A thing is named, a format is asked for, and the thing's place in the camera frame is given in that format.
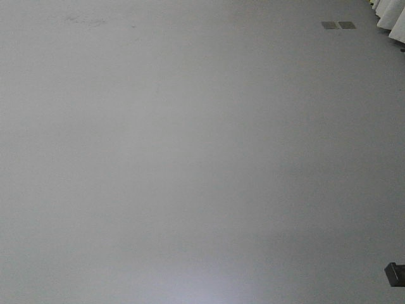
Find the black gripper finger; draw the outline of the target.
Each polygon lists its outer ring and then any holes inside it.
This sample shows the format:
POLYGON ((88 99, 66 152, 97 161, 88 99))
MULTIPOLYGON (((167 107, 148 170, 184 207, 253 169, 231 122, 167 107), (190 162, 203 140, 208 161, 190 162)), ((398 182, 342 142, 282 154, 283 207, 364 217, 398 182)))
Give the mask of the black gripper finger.
POLYGON ((391 287, 405 286, 405 265, 398 265, 395 262, 391 262, 384 268, 384 272, 391 287))

